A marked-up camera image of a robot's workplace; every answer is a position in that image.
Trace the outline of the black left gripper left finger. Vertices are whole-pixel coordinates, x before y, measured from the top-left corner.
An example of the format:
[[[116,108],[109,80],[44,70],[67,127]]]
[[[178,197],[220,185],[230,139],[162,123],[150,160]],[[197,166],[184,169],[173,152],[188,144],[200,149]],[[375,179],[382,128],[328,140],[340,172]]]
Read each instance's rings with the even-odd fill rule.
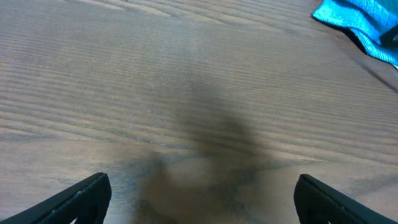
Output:
[[[99,172],[1,224],[102,224],[111,196],[109,177]]]

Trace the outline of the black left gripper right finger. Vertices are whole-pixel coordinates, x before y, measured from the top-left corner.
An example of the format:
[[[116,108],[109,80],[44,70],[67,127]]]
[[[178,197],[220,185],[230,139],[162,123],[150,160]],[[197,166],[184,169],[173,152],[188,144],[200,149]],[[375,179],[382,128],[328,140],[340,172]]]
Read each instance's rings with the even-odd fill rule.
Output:
[[[298,178],[294,204],[301,224],[397,224],[308,174]]]

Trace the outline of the blue microfiber cloth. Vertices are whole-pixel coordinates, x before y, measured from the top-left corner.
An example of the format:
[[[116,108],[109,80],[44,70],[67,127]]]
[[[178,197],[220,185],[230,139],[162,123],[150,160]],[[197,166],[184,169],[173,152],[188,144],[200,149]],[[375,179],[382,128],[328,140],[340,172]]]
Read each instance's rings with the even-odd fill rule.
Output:
[[[312,17],[352,32],[369,56],[397,66],[397,0],[324,0]]]

